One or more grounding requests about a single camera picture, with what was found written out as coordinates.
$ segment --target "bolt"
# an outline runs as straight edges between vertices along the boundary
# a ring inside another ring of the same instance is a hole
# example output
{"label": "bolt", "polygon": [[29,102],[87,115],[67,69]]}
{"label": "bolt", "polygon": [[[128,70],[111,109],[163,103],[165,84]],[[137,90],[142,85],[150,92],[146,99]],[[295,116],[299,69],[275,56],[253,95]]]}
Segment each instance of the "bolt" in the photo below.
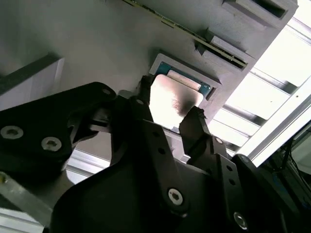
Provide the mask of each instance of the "bolt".
{"label": "bolt", "polygon": [[103,92],[104,92],[105,94],[107,94],[107,95],[110,95],[110,94],[111,94],[111,92],[110,92],[109,90],[107,90],[107,89],[103,89]]}
{"label": "bolt", "polygon": [[18,139],[21,138],[24,135],[24,131],[17,126],[9,125],[5,126],[1,129],[0,134],[5,139]]}
{"label": "bolt", "polygon": [[171,188],[168,194],[174,205],[181,205],[183,203],[183,196],[177,189]]}
{"label": "bolt", "polygon": [[234,217],[235,222],[238,224],[238,226],[241,227],[242,230],[246,231],[247,230],[247,223],[246,223],[244,217],[238,212],[235,212],[233,214],[233,217]]}
{"label": "bolt", "polygon": [[136,100],[136,102],[139,103],[139,104],[144,104],[144,102],[141,101],[141,100]]}
{"label": "bolt", "polygon": [[46,137],[42,140],[41,146],[44,150],[55,152],[62,147],[62,142],[56,137]]}
{"label": "bolt", "polygon": [[217,138],[217,137],[216,137],[216,141],[217,141],[219,144],[222,144],[222,143],[223,143],[223,141],[222,141],[220,138]]}

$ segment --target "gray surface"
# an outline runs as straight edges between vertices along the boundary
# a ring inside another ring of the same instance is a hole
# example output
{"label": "gray surface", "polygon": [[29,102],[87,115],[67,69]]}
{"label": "gray surface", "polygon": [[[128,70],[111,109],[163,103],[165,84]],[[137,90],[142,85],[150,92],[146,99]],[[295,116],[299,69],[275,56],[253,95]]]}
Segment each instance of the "gray surface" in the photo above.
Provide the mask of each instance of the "gray surface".
{"label": "gray surface", "polygon": [[[3,79],[17,79],[22,82],[4,94],[0,94],[0,111],[53,94],[58,89],[57,84],[63,63],[64,60],[60,59],[30,77],[25,76],[24,73],[3,77]],[[11,83],[15,82],[10,82],[10,80],[1,82],[3,87],[1,90],[6,89]]]}
{"label": "gray surface", "polygon": [[[258,30],[241,15],[221,7],[222,0],[139,2],[195,33],[208,28],[256,60],[280,31]],[[59,90],[99,81],[116,92],[133,91],[161,49],[219,79],[226,92],[217,98],[219,106],[253,65],[233,74],[213,56],[202,59],[192,39],[121,0],[6,0],[0,2],[0,13],[0,53],[5,54],[0,57],[0,74],[53,51],[66,59]],[[219,109],[211,106],[209,118]],[[95,144],[103,145],[100,151],[110,146],[109,140],[94,138],[92,143],[81,149],[93,153]]]}

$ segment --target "slot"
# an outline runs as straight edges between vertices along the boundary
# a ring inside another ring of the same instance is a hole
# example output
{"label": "slot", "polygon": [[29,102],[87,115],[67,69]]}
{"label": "slot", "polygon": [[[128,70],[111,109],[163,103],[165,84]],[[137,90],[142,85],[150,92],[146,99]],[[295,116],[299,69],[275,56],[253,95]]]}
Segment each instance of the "slot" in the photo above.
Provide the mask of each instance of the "slot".
{"label": "slot", "polygon": [[278,18],[282,18],[284,13],[286,12],[284,9],[280,8],[271,0],[251,0],[257,5],[261,6],[266,11],[270,12],[272,15]]}

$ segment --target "metal bracket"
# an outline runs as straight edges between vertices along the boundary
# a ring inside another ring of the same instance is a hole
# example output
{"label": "metal bracket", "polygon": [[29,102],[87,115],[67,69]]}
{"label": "metal bracket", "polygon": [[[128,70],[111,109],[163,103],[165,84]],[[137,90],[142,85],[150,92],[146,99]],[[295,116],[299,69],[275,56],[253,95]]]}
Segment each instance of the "metal bracket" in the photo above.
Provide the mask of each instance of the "metal bracket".
{"label": "metal bracket", "polygon": [[74,146],[97,134],[89,129],[91,114],[110,108],[115,96],[90,83],[0,112],[0,170],[36,179],[59,174]]}
{"label": "metal bracket", "polygon": [[187,164],[206,171],[215,180],[215,198],[223,204],[218,214],[225,214],[227,227],[239,226],[247,230],[247,222],[242,215],[246,205],[236,165],[229,160],[225,145],[212,136],[205,123],[202,109],[193,107],[179,126],[184,143],[184,151],[190,156]]}

